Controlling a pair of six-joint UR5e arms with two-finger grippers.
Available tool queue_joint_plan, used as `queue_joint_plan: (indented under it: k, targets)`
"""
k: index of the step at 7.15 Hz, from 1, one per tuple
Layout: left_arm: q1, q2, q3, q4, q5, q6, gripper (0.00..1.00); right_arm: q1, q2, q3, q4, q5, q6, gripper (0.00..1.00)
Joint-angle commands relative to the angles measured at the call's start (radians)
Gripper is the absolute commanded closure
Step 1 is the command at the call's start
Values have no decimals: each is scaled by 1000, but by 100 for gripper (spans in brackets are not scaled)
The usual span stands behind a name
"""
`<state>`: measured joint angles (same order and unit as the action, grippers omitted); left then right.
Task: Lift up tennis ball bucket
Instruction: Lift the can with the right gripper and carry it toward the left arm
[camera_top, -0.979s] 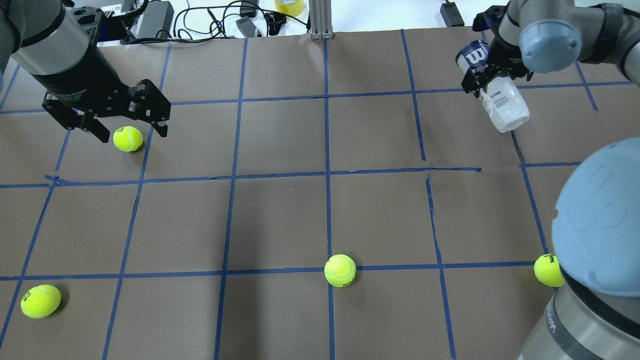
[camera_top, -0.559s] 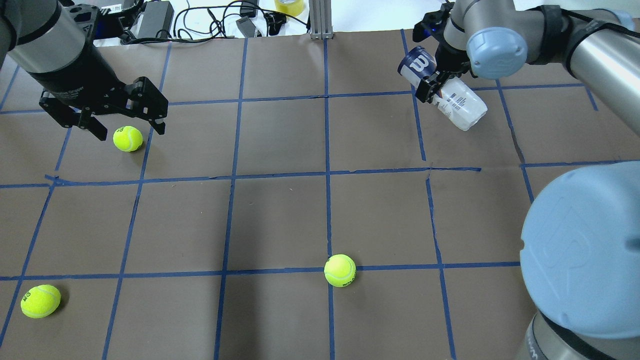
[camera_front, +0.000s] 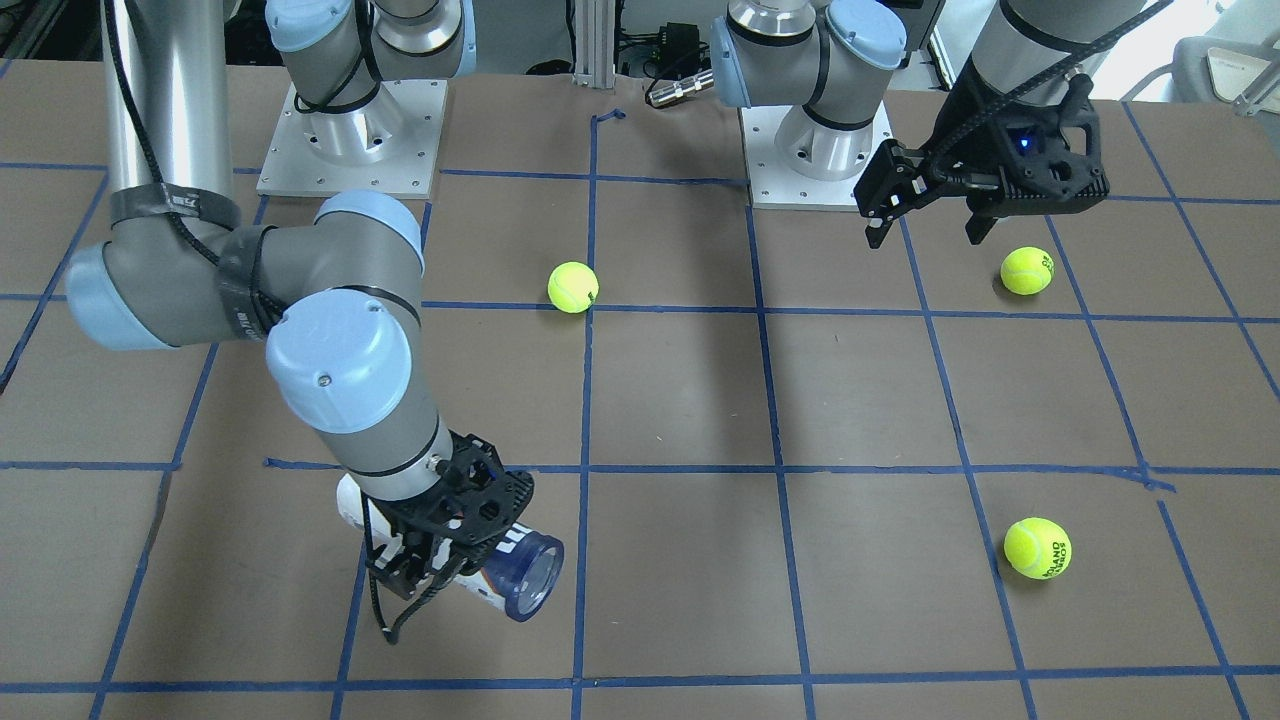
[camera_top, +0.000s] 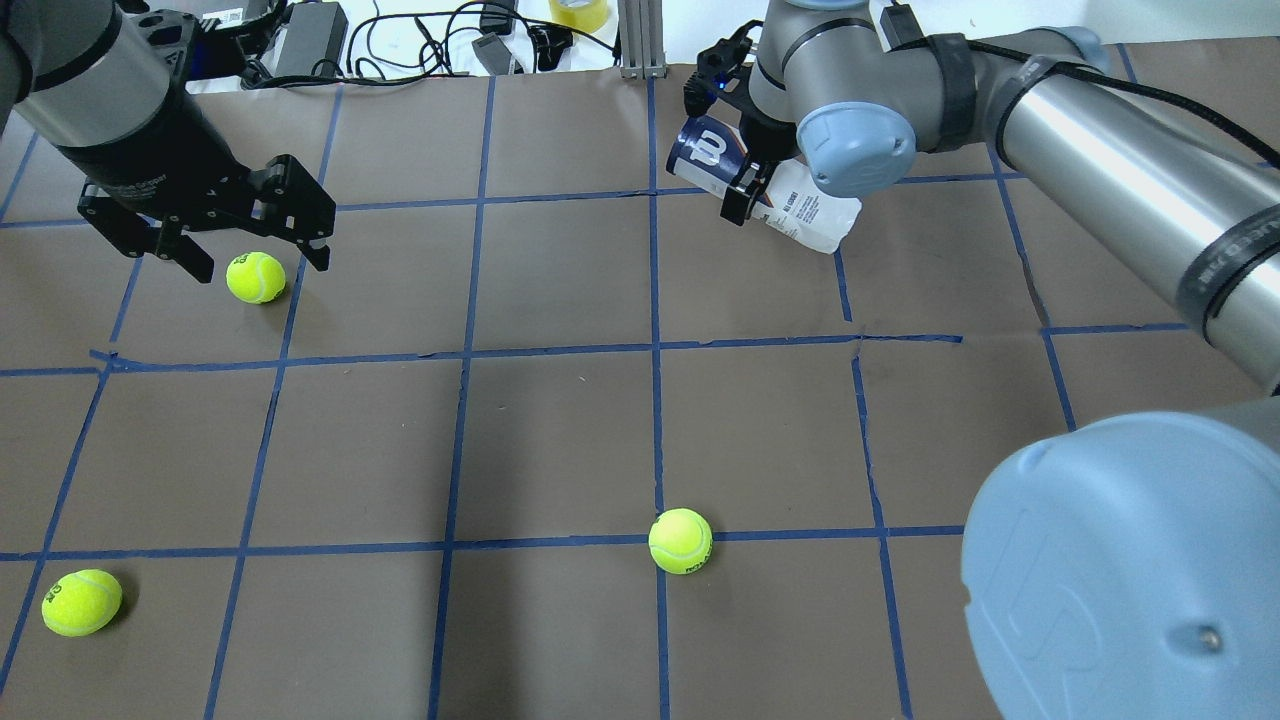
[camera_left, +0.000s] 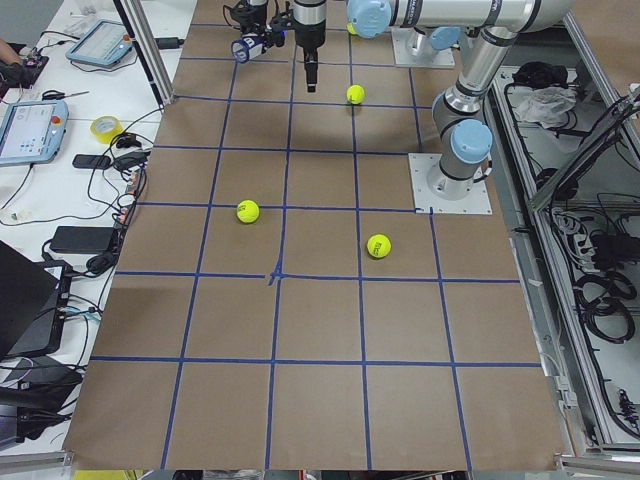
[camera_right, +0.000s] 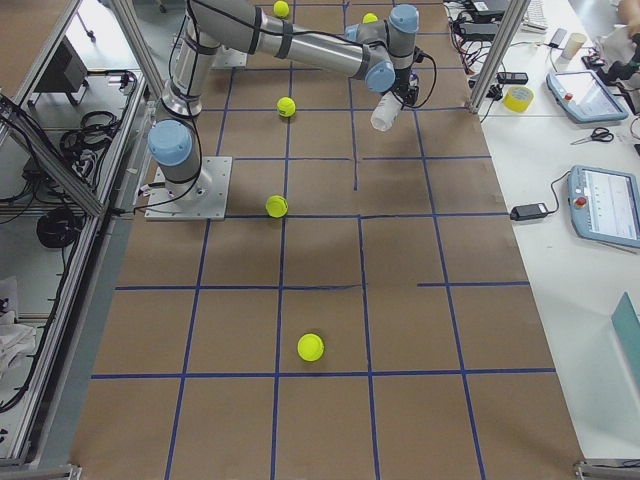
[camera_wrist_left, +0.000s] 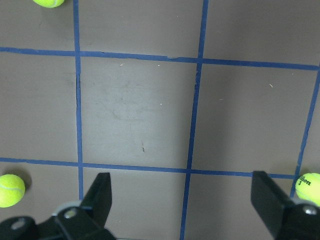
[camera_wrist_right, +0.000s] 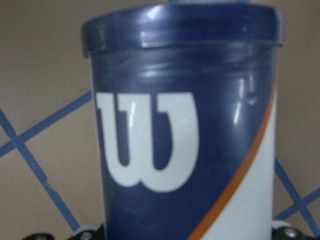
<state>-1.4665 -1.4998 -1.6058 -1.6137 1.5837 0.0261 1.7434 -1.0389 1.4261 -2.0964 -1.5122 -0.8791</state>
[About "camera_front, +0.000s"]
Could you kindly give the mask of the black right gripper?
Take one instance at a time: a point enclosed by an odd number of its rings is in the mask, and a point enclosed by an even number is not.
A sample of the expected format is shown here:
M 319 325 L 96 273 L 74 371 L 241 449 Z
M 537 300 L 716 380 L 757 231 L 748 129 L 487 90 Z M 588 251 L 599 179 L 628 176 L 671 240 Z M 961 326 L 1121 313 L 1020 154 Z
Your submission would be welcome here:
M 507 470 L 492 443 L 453 430 L 451 438 L 452 457 L 438 462 L 439 480 L 431 488 L 407 500 L 372 501 L 402 543 L 367 550 L 374 600 L 380 588 L 402 600 L 443 591 L 443 562 L 435 556 L 444 541 L 451 542 L 448 556 L 461 555 L 462 569 L 476 571 L 532 500 L 532 475 Z

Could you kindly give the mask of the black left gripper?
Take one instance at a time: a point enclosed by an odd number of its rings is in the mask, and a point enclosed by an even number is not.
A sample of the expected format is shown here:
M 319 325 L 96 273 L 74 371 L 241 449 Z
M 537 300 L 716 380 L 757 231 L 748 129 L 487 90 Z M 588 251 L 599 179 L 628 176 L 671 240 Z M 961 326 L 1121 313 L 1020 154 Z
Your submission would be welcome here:
M 1074 214 L 1110 195 L 1101 158 L 1100 117 L 1088 74 L 1065 83 L 1055 105 L 1010 102 L 950 149 L 946 138 L 964 122 L 991 109 L 997 90 L 977 72 L 963 72 L 931 136 L 931 186 L 964 196 L 970 245 L 980 245 L 998 223 L 1015 215 Z M 869 249 L 879 249 L 893 223 L 918 206 L 924 154 L 887 138 L 870 155 L 854 186 L 858 213 L 867 220 Z

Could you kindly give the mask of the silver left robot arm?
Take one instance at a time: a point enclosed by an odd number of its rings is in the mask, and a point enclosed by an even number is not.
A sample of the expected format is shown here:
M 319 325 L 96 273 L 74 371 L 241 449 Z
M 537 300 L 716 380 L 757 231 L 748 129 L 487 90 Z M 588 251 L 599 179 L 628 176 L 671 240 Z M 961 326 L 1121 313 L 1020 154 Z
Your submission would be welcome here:
M 785 106 L 780 151 L 797 173 L 854 179 L 878 249 L 893 223 L 960 197 L 980 243 L 1010 217 L 1078 214 L 1106 200 L 1092 72 L 1162 1 L 997 1 L 943 101 L 911 149 L 874 132 L 908 29 L 879 1 L 731 1 L 710 40 L 730 108 Z

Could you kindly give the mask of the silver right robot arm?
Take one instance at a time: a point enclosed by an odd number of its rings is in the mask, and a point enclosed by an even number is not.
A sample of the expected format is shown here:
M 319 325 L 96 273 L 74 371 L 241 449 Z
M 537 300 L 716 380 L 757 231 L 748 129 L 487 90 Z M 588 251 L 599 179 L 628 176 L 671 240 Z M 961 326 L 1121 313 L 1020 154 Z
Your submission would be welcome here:
M 104 1 L 111 233 L 78 250 L 70 311 L 96 343 L 251 340 L 292 413 L 342 466 L 340 515 L 371 587 L 413 605 L 457 583 L 530 619 L 563 544 L 520 521 L 526 471 L 452 430 L 428 386 L 416 217 L 342 190 L 301 227 L 247 225 L 230 197 L 225 13 L 218 1 Z

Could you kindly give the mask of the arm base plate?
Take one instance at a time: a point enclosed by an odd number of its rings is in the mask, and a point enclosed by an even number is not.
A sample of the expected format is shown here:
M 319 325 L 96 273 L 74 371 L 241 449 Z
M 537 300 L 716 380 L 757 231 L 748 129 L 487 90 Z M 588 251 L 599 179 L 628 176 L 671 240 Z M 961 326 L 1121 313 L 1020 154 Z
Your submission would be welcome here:
M 330 197 L 374 190 L 402 200 L 430 199 L 448 91 L 444 79 L 392 81 L 352 113 L 303 114 L 288 88 L 259 193 Z
M 855 184 L 891 136 L 884 105 L 870 124 L 841 131 L 800 106 L 740 110 L 751 205 L 765 210 L 858 211 Z

